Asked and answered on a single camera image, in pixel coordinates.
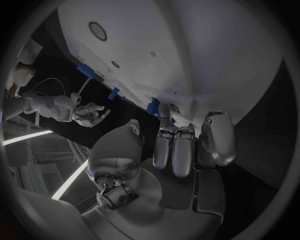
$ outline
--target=robotic arm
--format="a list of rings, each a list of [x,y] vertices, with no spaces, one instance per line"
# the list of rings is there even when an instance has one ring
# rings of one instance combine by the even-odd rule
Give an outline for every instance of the robotic arm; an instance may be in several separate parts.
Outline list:
[[[60,96],[38,96],[35,92],[27,92],[22,97],[17,97],[6,101],[2,108],[2,123],[6,120],[24,112],[31,114],[39,112],[46,118],[54,118],[58,122],[71,122],[74,120],[84,127],[92,128],[102,122],[109,114],[104,110],[104,106],[97,106],[91,102],[86,106],[77,107],[81,102],[81,97],[77,93],[72,93],[70,97]]]

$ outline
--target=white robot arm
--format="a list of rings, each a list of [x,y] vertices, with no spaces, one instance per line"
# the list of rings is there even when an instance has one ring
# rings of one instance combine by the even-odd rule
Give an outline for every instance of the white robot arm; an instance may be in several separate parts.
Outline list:
[[[2,123],[22,112],[25,114],[39,112],[45,118],[54,118],[59,122],[74,120],[81,126],[91,128],[102,122],[111,112],[107,110],[100,115],[99,111],[103,111],[104,106],[97,106],[91,102],[86,106],[77,107],[80,102],[81,97],[75,92],[70,97],[38,96],[35,92],[27,92],[23,97],[4,102]]]

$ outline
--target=fluorescent light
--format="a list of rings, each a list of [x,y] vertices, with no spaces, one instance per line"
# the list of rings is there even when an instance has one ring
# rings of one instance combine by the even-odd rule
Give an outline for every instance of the fluorescent light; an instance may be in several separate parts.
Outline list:
[[[44,134],[49,134],[49,133],[52,133],[52,131],[49,131],[49,130],[48,131],[40,131],[40,132],[37,132],[37,133],[32,133],[32,134],[25,135],[25,136],[19,136],[19,137],[10,139],[10,140],[3,141],[2,146],[8,145],[8,144],[13,144],[15,142],[19,142],[19,141],[22,141],[22,140],[25,140],[25,139],[34,138],[34,137],[41,136],[41,135],[44,135]]]
[[[86,160],[73,174],[68,178],[67,181],[57,190],[57,192],[51,197],[53,200],[59,200],[64,192],[70,187],[74,180],[79,176],[79,174],[87,167],[88,160]]]

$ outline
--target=light strip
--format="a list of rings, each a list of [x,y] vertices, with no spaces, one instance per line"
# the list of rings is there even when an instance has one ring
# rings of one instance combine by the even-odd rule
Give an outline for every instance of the light strip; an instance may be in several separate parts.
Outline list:
[[[59,200],[64,192],[70,187],[74,180],[79,174],[87,167],[88,160],[86,160],[73,174],[68,178],[67,181],[57,190],[57,192],[51,197],[53,200]]]
[[[25,135],[25,136],[19,136],[19,137],[10,139],[10,140],[3,141],[2,146],[8,145],[8,144],[13,144],[13,143],[25,140],[25,139],[34,138],[34,137],[41,136],[41,135],[44,135],[44,134],[49,134],[49,133],[52,133],[52,131],[49,131],[49,130],[40,131],[40,132],[37,132],[37,133],[32,133],[32,134]]]

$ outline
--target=person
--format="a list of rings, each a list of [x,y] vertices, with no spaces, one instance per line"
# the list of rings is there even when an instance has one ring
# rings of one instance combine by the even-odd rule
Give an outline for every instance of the person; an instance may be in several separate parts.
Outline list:
[[[27,71],[26,75],[25,75],[25,81],[29,82],[29,80],[36,74],[36,68],[31,65],[31,64],[24,64],[23,62],[18,62],[18,64],[15,67],[16,71],[20,71],[20,70],[25,70]],[[18,89],[18,84],[14,81],[12,86],[9,88],[9,90],[7,91],[6,94],[6,99],[10,100],[15,98],[16,95],[16,91]]]

